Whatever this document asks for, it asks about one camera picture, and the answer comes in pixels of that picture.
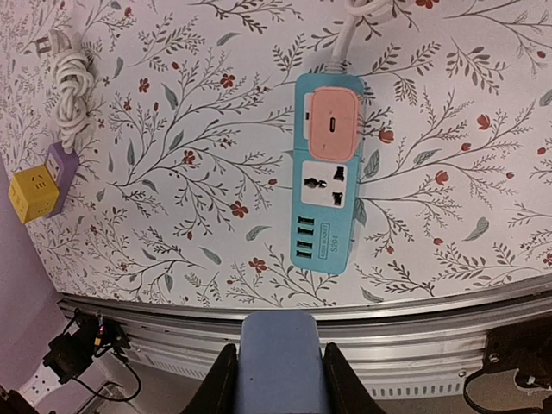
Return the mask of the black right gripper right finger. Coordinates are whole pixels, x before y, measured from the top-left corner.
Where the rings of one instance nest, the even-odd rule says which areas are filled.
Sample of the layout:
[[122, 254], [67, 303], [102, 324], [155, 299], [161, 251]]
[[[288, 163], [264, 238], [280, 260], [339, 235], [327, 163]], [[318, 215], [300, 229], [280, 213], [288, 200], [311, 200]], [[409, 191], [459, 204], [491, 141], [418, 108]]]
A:
[[386, 414], [369, 395], [342, 351], [333, 342], [325, 347], [323, 368], [333, 414]]

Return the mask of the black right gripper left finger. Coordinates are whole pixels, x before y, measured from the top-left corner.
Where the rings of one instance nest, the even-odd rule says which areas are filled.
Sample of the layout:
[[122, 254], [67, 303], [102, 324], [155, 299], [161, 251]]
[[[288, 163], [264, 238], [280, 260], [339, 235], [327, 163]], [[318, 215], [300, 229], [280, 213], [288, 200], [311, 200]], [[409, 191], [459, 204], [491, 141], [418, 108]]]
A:
[[226, 344], [203, 382], [181, 414], [230, 414], [234, 412], [238, 377], [235, 344]]

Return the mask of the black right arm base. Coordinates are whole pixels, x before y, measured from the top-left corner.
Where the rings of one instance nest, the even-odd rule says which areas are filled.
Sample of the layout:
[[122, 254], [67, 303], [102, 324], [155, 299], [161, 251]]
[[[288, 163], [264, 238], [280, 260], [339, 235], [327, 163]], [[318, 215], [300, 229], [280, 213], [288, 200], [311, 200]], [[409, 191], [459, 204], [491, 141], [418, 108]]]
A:
[[477, 404], [469, 385], [486, 375], [513, 370], [514, 383], [526, 391], [551, 390], [551, 318], [541, 317], [491, 329], [486, 334], [482, 368], [466, 377], [462, 397], [478, 413], [494, 409]]

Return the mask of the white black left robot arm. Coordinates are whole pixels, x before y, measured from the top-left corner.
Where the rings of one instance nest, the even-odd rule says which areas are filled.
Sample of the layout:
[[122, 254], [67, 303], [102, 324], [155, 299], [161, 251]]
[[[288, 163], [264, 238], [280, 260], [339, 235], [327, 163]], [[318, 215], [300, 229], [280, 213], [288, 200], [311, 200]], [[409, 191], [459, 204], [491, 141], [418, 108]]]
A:
[[37, 405], [62, 387], [59, 376], [50, 367], [40, 364], [18, 390], [1, 387], [1, 414], [37, 414]]

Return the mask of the blue cube adapter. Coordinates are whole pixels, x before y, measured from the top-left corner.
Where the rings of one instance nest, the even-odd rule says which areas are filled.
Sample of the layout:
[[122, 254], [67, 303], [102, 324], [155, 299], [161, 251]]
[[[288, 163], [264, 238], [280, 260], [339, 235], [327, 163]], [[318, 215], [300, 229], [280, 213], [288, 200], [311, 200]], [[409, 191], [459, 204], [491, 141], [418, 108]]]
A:
[[243, 320], [234, 412], [330, 412], [312, 315], [265, 310]]

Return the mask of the yellow cube plug adapter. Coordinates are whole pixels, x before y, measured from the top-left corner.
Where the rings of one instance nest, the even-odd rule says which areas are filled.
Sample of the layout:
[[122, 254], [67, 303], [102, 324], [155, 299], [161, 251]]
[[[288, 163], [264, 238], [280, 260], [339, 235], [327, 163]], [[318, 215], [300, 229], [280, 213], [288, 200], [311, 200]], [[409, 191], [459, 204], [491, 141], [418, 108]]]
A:
[[60, 191], [45, 165], [16, 172], [9, 186], [9, 200], [21, 223], [50, 214]]

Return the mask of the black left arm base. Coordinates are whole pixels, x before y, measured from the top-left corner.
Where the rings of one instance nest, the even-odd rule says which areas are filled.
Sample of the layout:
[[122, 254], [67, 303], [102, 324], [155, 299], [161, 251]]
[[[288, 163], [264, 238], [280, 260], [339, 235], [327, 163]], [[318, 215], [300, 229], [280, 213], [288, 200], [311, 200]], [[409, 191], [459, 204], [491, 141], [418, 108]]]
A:
[[48, 343], [48, 347], [42, 365], [50, 368], [59, 383], [64, 385], [77, 379], [95, 359], [110, 351], [127, 362], [125, 349], [130, 349], [130, 340], [120, 323], [103, 317], [99, 312], [87, 314], [77, 308], [70, 322]]

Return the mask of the pink cube adapter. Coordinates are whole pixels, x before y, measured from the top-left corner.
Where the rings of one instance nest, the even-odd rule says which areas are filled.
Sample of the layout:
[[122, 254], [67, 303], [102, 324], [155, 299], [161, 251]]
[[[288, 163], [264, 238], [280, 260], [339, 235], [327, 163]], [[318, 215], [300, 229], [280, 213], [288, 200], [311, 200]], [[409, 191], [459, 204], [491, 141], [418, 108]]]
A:
[[316, 89], [310, 102], [308, 146], [313, 158], [347, 163], [358, 146], [359, 98], [348, 88]]

